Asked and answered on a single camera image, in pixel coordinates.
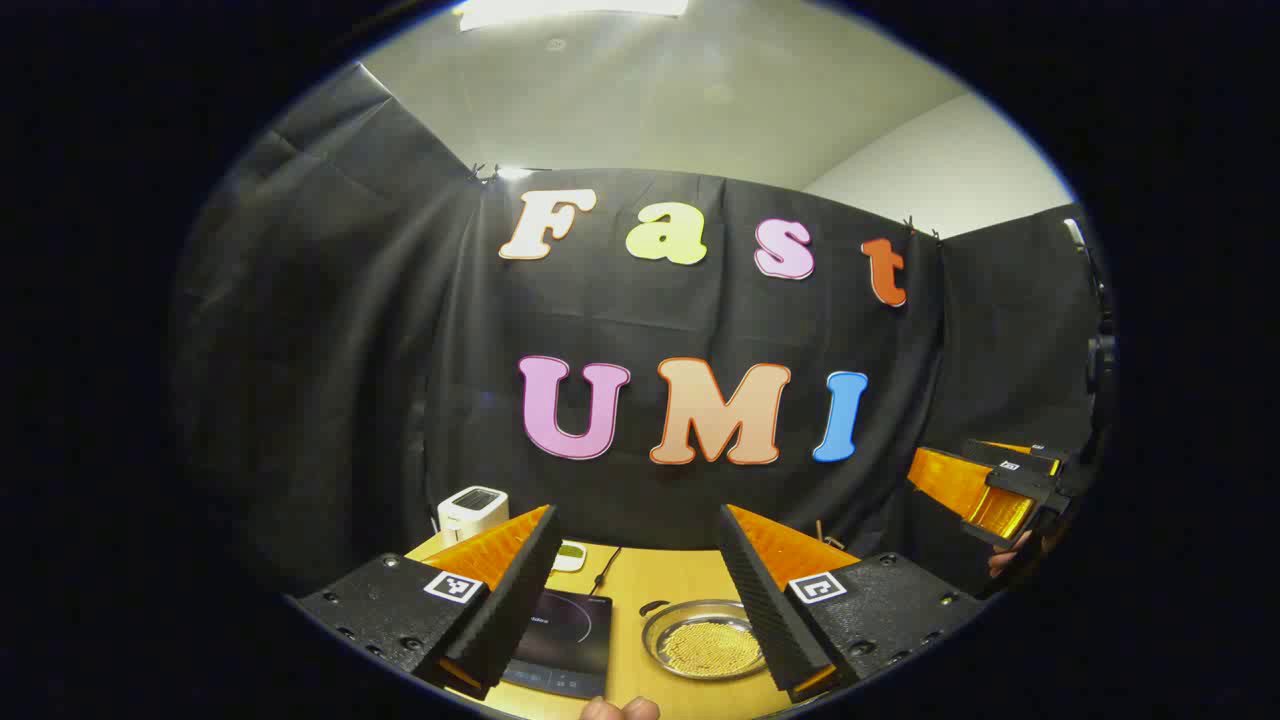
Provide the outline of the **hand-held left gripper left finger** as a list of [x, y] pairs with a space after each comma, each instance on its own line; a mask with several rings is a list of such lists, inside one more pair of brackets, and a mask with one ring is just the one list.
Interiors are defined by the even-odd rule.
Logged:
[[563, 532], [543, 505], [428, 559], [380, 553], [292, 601], [374, 661], [484, 700], [526, 632]]

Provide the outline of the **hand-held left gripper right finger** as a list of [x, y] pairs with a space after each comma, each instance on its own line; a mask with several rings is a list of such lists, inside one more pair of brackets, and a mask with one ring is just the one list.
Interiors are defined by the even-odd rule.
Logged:
[[984, 607], [901, 553], [858, 559], [728, 503], [718, 547], [765, 666], [795, 703], [932, 651]]

